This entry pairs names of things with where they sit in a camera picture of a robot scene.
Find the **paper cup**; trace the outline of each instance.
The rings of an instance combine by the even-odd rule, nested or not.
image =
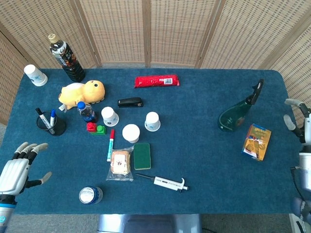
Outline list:
[[[25,66],[24,72],[36,86],[43,86],[48,81],[48,77],[34,65]]]
[[[157,131],[161,126],[159,115],[156,112],[150,112],[146,116],[145,128],[151,132]]]
[[[139,140],[140,130],[137,125],[126,125],[122,130],[124,139],[130,143],[137,143]]]
[[[109,127],[115,126],[119,122],[118,114],[113,111],[111,107],[105,107],[102,109],[102,116],[104,124]]]

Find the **green sponge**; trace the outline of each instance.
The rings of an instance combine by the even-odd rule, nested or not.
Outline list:
[[[151,168],[149,143],[136,143],[134,145],[134,168],[135,170]]]

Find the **small box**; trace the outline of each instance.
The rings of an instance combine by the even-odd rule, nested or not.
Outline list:
[[[262,161],[267,151],[270,135],[270,130],[252,124],[251,127],[249,127],[242,154],[246,154],[253,159]]]

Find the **blue can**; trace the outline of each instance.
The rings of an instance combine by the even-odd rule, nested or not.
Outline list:
[[[103,199],[103,191],[99,187],[86,186],[81,189],[79,199],[85,205],[97,204]]]

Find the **blue carpet surface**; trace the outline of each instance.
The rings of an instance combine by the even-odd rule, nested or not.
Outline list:
[[[111,106],[120,117],[114,148],[132,144],[122,137],[125,125],[140,128],[139,142],[151,147],[152,168],[139,171],[180,182],[189,191],[182,193],[157,185],[142,177],[133,182],[106,181],[109,135],[91,135],[76,108],[62,113],[58,95],[71,83],[62,69],[42,70],[49,78],[42,87],[23,77],[0,149],[1,169],[24,141],[49,143],[47,151],[33,162],[29,179],[52,171],[42,186],[25,190],[17,197],[18,214],[190,214],[190,213],[288,213],[296,195],[289,168],[298,164],[300,144],[283,123],[283,115],[293,112],[284,104],[287,92],[279,73],[272,70],[209,69],[88,69],[82,81],[100,80],[105,100],[93,105],[100,111]],[[134,89],[136,76],[177,74],[180,86]],[[219,114],[251,94],[251,86],[265,80],[261,95],[244,124],[234,133],[218,129]],[[117,100],[141,97],[142,108],[118,108]],[[36,127],[37,113],[57,109],[67,123],[62,136],[53,137]],[[148,112],[159,114],[161,128],[144,128]],[[263,162],[241,154],[249,126],[256,123],[272,131]],[[79,191],[87,185],[99,186],[103,200],[83,205]]]

